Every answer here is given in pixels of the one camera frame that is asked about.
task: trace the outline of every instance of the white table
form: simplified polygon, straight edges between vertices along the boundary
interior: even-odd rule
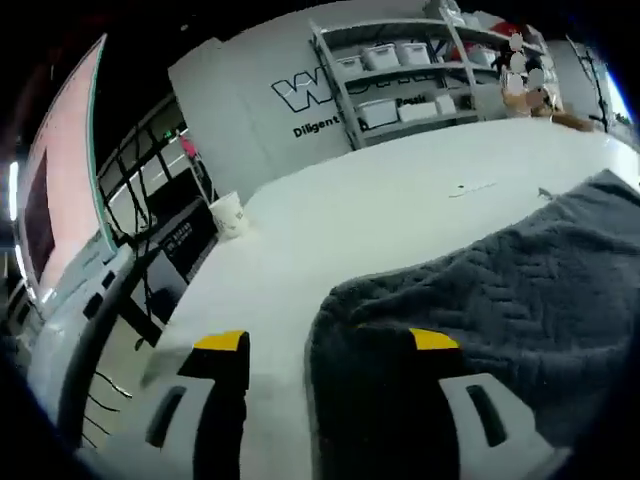
[[[206,259],[145,382],[175,373],[207,334],[249,331],[242,477],[310,479],[303,351],[331,287],[468,245],[543,206],[539,187],[562,193],[604,168],[637,189],[627,145],[511,119],[414,135],[281,178],[246,205],[252,231]]]

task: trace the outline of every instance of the pink screen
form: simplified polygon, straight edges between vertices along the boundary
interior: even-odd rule
[[[103,45],[104,37],[67,79],[51,105],[29,152],[27,172],[19,188],[19,205],[24,209],[31,189],[36,187],[34,178],[46,151],[46,201],[55,246],[41,272],[40,292],[55,287],[65,267],[99,228],[89,173],[88,127],[92,86]],[[29,252],[29,244],[34,242],[27,238],[34,235],[34,230],[25,229],[23,215],[20,233],[25,268],[37,278],[40,272],[34,271]]]

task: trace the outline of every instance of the monitor screen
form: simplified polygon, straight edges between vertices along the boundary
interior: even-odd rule
[[[36,170],[27,206],[24,210],[24,223],[27,233],[29,255],[33,265],[33,273],[39,282],[44,267],[56,246],[51,230],[49,201],[47,200],[47,151],[44,151],[40,165]]]

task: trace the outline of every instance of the shelf post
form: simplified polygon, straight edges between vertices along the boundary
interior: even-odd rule
[[[341,98],[336,98],[336,106],[338,109],[342,108],[344,119],[346,120],[347,135],[352,139],[353,143],[355,143],[354,148],[361,149],[366,147],[364,137],[362,135],[362,131],[360,130],[360,124],[358,123],[358,118],[356,117],[355,107],[353,106],[353,102],[351,101],[351,97],[349,96],[349,92],[347,91],[347,87],[342,81],[341,75],[336,75],[336,61],[333,58],[333,54],[329,47],[327,46],[327,42],[324,39],[324,35],[322,30],[312,21],[310,20],[311,30],[313,31],[313,47],[316,50],[316,55],[319,57],[318,61],[320,62],[320,66],[322,70],[325,72],[327,76],[327,81],[331,85],[335,85],[338,88],[338,92]],[[326,61],[326,68],[323,66],[322,58],[324,57]]]
[[[485,120],[485,112],[480,111],[478,109],[478,89],[476,88],[476,76],[473,73],[473,68],[471,67],[471,62],[469,61],[469,57],[467,57],[467,51],[464,49],[464,44],[460,39],[460,35],[458,34],[458,30],[455,25],[451,22],[451,19],[448,15],[445,15],[441,12],[442,18],[447,24],[447,28],[449,29],[449,33],[451,38],[453,39],[453,43],[455,44],[458,52],[460,53],[460,60],[464,65],[464,70],[467,74],[467,78],[469,79],[469,89],[471,90],[471,98],[473,98],[473,109],[478,112],[478,117],[482,120]]]

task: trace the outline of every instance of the gray cloth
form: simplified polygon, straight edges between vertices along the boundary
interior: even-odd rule
[[[357,357],[355,326],[436,330],[571,445],[624,363],[639,286],[640,196],[605,170],[467,248],[334,288],[310,335],[310,395],[314,369],[331,378]]]

